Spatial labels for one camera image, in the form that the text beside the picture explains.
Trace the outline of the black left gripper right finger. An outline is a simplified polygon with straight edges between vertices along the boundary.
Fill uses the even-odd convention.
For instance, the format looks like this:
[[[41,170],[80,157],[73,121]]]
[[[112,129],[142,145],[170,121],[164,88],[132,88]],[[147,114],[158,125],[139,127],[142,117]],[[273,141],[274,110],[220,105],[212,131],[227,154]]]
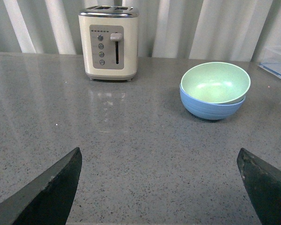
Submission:
[[[281,170],[245,148],[237,166],[255,212],[263,225],[281,225]]]

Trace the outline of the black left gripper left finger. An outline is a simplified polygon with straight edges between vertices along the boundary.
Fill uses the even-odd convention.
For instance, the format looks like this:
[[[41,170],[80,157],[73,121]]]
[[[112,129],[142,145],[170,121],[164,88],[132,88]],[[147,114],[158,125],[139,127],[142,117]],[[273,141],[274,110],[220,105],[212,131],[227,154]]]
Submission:
[[[18,192],[0,203],[0,225],[64,225],[82,166],[75,148]]]

